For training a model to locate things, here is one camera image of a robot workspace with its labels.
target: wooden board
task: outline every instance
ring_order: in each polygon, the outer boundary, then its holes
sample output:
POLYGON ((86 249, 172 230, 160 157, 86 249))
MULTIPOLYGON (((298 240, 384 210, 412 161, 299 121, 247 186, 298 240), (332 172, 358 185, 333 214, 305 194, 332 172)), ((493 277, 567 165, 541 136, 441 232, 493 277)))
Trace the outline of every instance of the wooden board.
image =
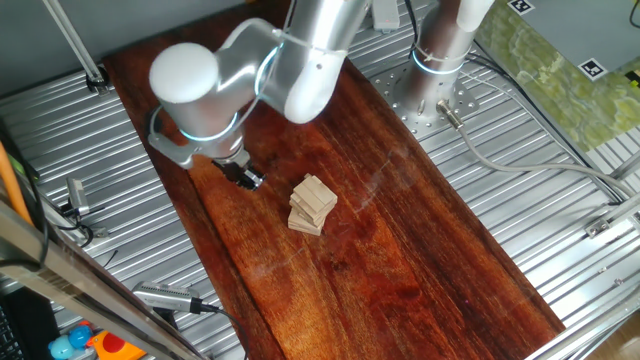
MULTIPOLYGON (((251 359, 522 359, 558 334, 562 323, 350 63, 310 124, 256 108, 246 147, 268 176, 256 192, 207 159, 187 172, 148 146, 160 51, 215 50, 242 20, 280 25, 285 13, 260 1, 104 60, 222 304, 249 331, 251 359), (320 237, 287 228, 307 173, 339 198, 320 237)), ((165 133, 184 141, 175 126, 165 133)))

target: corrugated metal surface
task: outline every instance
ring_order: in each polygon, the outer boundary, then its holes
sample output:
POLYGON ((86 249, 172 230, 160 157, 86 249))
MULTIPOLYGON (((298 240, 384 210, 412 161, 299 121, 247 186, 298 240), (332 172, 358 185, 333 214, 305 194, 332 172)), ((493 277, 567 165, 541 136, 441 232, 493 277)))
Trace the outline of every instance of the corrugated metal surface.
MULTIPOLYGON (((607 141, 589 151, 587 155, 602 171, 609 174, 638 151, 640 151, 640 127, 607 141)), ((640 171, 629 175, 623 182, 633 191, 640 191, 640 171)))
MULTIPOLYGON (((428 3, 414 1, 419 16, 428 3)), ((381 36, 367 19, 356 35, 350 59, 371 80, 407 61, 413 33, 403 0, 398 6, 400 30, 381 36)), ((474 65, 463 70, 505 84, 474 65)), ((466 85, 480 103, 480 113, 466 119, 466 126, 490 159, 503 164, 574 161, 516 102, 475 81, 467 79, 466 85)), ((115 92, 104 98, 89 94, 83 75, 76 74, 0 101, 0 116, 55 202, 66 201, 64 179, 72 176, 84 181, 92 205, 106 206, 86 218, 110 232, 108 241, 87 249, 99 263, 118 250, 107 269, 125 285, 141 280, 193 285, 206 301, 218 302, 115 92)), ((479 165, 449 127, 421 134, 420 144, 440 171, 566 325, 640 279, 640 238, 630 222, 595 239, 584 231, 611 210, 609 198, 590 178, 557 170, 495 172, 479 165)), ((57 310, 61 325, 76 320, 57 310)), ((241 358, 225 318, 184 315, 178 325, 198 348, 214 349, 222 359, 241 358)))
MULTIPOLYGON (((118 280, 193 286, 220 305, 189 237, 115 91, 100 98, 75 74, 0 101, 4 118, 25 158, 40 172, 40 188, 65 203, 66 177, 82 179, 93 207, 105 210, 83 223, 104 226, 108 240, 86 250, 118 280)), ((55 307, 59 326, 78 317, 55 307)), ((244 351, 222 315, 179 314, 182 333, 218 359, 241 359, 244 351)))
MULTIPOLYGON (((396 33, 381 36, 370 28, 371 23, 364 24, 350 49, 350 59, 374 83, 388 70, 408 62, 413 30, 404 0, 397 3, 401 27, 396 33)), ((419 18, 434 6, 430 0, 413 3, 419 18)), ((462 70, 507 89, 526 104, 510 84, 492 71, 472 63, 462 70)), ((514 100, 469 78, 464 83, 480 103, 479 113, 465 119, 465 126, 489 159, 511 165, 575 162, 556 141, 560 136, 548 133, 514 100)), ((528 110, 542 119, 532 107, 528 106, 528 110)), ((413 129, 416 125, 407 126, 413 129)), ((640 281, 640 237, 630 222, 595 239, 584 230, 611 210, 609 197, 590 178, 558 170, 493 171, 478 163, 449 126, 419 129, 416 136, 565 325, 576 323, 599 306, 609 305, 608 301, 640 281)), ((636 151, 639 146, 627 147, 636 151)), ((635 180, 632 187, 640 185, 640 178, 635 180)))

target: stack of wooden blocks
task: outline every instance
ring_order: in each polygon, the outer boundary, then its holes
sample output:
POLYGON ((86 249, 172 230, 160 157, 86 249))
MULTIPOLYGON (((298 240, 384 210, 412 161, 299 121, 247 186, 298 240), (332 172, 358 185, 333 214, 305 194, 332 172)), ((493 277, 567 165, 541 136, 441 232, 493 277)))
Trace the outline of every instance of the stack of wooden blocks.
POLYGON ((336 194, 320 179, 305 175, 304 181, 293 189, 289 200, 289 229, 320 235, 327 215, 337 202, 336 194))

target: metal rod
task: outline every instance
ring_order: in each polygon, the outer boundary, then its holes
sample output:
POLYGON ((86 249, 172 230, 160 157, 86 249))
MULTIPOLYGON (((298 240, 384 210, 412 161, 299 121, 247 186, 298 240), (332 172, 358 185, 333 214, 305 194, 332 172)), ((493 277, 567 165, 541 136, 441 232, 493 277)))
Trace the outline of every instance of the metal rod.
POLYGON ((82 67, 89 75, 89 79, 93 82, 105 82, 98 66, 91 58, 87 48, 82 43, 82 39, 80 39, 80 35, 76 32, 71 21, 69 21, 67 14, 64 12, 64 9, 62 9, 58 0, 42 0, 42 2, 51 13, 51 17, 56 21, 56 24, 58 24, 60 31, 62 31, 62 34, 67 39, 69 46, 73 49, 78 60, 80 60, 82 67))
POLYGON ((611 177, 618 180, 624 180, 638 169, 640 169, 640 151, 631 155, 631 157, 623 162, 622 165, 613 170, 613 172, 611 172, 611 177))
MULTIPOLYGON (((4 202, 0 202, 0 239, 4 249, 11 246, 33 259, 42 251, 42 234, 4 202)), ((167 360, 205 359, 71 240, 62 234, 57 240, 49 242, 45 270, 33 273, 20 267, 5 267, 0 271, 153 356, 167 360)))
POLYGON ((622 295, 612 300, 616 302, 614 306, 604 311, 596 310, 592 316, 567 328, 526 360, 565 359, 593 342, 640 308, 640 285, 636 285, 622 299, 621 297, 622 295))

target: orange object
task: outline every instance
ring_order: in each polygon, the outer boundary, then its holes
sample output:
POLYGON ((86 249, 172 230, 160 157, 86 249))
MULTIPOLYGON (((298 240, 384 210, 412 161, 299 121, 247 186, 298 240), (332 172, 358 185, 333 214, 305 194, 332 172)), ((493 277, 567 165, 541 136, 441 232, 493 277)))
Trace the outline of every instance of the orange object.
POLYGON ((146 353, 108 331, 92 337, 88 346, 93 346, 100 360, 137 360, 146 353))
POLYGON ((22 219, 24 219, 24 221, 33 226, 29 210, 27 210, 27 205, 24 203, 24 198, 22 197, 20 185, 18 185, 18 179, 16 178, 16 174, 13 172, 11 161, 9 161, 9 155, 7 155, 2 143, 0 143, 0 176, 4 181, 4 186, 7 189, 9 201, 11 201, 13 209, 18 213, 18 215, 20 215, 20 217, 22 217, 22 219))

